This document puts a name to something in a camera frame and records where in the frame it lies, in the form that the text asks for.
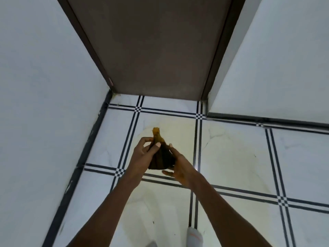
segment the finger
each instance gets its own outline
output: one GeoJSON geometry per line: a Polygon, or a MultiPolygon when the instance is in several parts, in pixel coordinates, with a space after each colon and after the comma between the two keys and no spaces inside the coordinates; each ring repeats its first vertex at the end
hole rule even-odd
{"type": "Polygon", "coordinates": [[[166,170],[163,170],[162,173],[164,175],[167,175],[167,176],[170,176],[170,177],[174,177],[174,173],[172,173],[172,172],[167,172],[166,170]]]}
{"type": "Polygon", "coordinates": [[[181,153],[179,153],[179,151],[177,151],[174,147],[172,147],[172,144],[169,144],[170,147],[170,151],[171,153],[177,158],[178,156],[182,155],[181,153]]]}
{"type": "Polygon", "coordinates": [[[142,151],[143,153],[147,153],[147,151],[150,149],[150,145],[147,145],[145,147],[143,147],[142,151]]]}
{"type": "Polygon", "coordinates": [[[148,156],[152,157],[154,155],[154,153],[156,153],[160,149],[160,146],[161,146],[161,143],[158,142],[157,144],[153,145],[151,147],[151,149],[148,150],[148,152],[145,155],[148,155],[148,156]]]}
{"type": "Polygon", "coordinates": [[[151,142],[152,140],[153,140],[152,137],[142,137],[142,138],[140,139],[140,141],[138,142],[136,148],[142,150],[143,147],[144,147],[144,144],[145,144],[146,142],[151,142]]]}

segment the dark brown door frame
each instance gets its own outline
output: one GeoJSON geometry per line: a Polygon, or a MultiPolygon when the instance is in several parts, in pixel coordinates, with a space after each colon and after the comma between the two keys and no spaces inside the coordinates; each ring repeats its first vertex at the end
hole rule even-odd
{"type": "Polygon", "coordinates": [[[233,30],[235,28],[236,22],[240,16],[242,7],[245,3],[245,0],[231,0],[231,4],[229,10],[227,12],[227,16],[225,19],[224,27],[222,30],[222,34],[220,36],[216,52],[214,54],[214,58],[212,60],[212,64],[209,70],[208,78],[206,80],[201,100],[207,100],[208,94],[214,84],[215,77],[217,75],[218,69],[220,68],[220,64],[222,62],[225,50],[228,46],[228,43],[231,39],[233,30]]]}
{"type": "MultiPolygon", "coordinates": [[[[86,47],[89,55],[91,56],[92,60],[95,62],[96,66],[98,67],[99,71],[103,75],[106,83],[109,85],[110,89],[116,93],[116,89],[113,85],[113,82],[111,81],[111,78],[109,74],[106,72],[104,66],[102,65],[98,55],[96,54],[92,44],[90,43],[84,29],[82,28],[78,18],[76,17],[70,3],[68,0],[57,0],[62,7],[64,13],[68,17],[70,23],[72,24],[73,28],[75,29],[76,33],[80,37],[82,43],[86,47]]],[[[217,71],[220,67],[220,63],[223,59],[225,50],[227,48],[227,45],[231,39],[234,27],[236,25],[236,22],[240,16],[242,7],[245,3],[245,0],[232,0],[227,17],[225,19],[224,27],[220,36],[220,39],[218,41],[218,45],[216,48],[216,52],[214,54],[214,58],[212,60],[212,64],[208,73],[207,80],[205,82],[205,86],[202,92],[201,100],[207,100],[208,94],[212,88],[212,85],[215,81],[215,77],[217,74],[217,71]]]]}
{"type": "Polygon", "coordinates": [[[99,71],[101,72],[102,76],[104,77],[106,83],[109,85],[112,92],[116,93],[115,87],[113,86],[113,83],[111,81],[111,78],[109,77],[109,74],[106,72],[104,66],[102,65],[98,55],[96,54],[92,44],[90,43],[84,29],[82,28],[78,18],[76,17],[75,13],[73,12],[73,9],[68,2],[68,0],[57,0],[62,7],[64,13],[68,17],[68,20],[72,24],[73,28],[77,32],[78,36],[80,37],[82,43],[86,47],[88,53],[90,54],[90,57],[95,62],[96,66],[98,67],[99,71]]]}

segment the black pouch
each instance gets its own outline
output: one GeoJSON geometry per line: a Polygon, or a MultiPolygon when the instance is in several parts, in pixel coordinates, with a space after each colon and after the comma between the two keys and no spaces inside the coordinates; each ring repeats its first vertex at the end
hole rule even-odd
{"type": "Polygon", "coordinates": [[[160,136],[160,129],[158,127],[153,128],[153,141],[150,144],[151,147],[160,142],[160,149],[153,155],[150,162],[149,169],[165,170],[175,165],[175,157],[170,152],[170,147],[166,144],[164,139],[160,136]]]}

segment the tiled floor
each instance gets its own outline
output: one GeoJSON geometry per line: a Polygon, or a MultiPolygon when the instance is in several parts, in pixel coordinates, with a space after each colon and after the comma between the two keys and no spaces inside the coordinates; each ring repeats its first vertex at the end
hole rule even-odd
{"type": "MultiPolygon", "coordinates": [[[[204,105],[115,96],[54,246],[66,246],[127,168],[132,149],[159,127],[224,199],[273,246],[329,245],[329,135],[206,119],[204,105]]],[[[188,226],[220,246],[191,192],[148,170],[124,209],[113,246],[185,246],[188,226]]]]}

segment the brown door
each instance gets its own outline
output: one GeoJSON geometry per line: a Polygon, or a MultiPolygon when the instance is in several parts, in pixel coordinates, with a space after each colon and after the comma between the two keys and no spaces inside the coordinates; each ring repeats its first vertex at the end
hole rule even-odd
{"type": "Polygon", "coordinates": [[[118,93],[201,98],[231,0],[68,2],[118,93]]]}

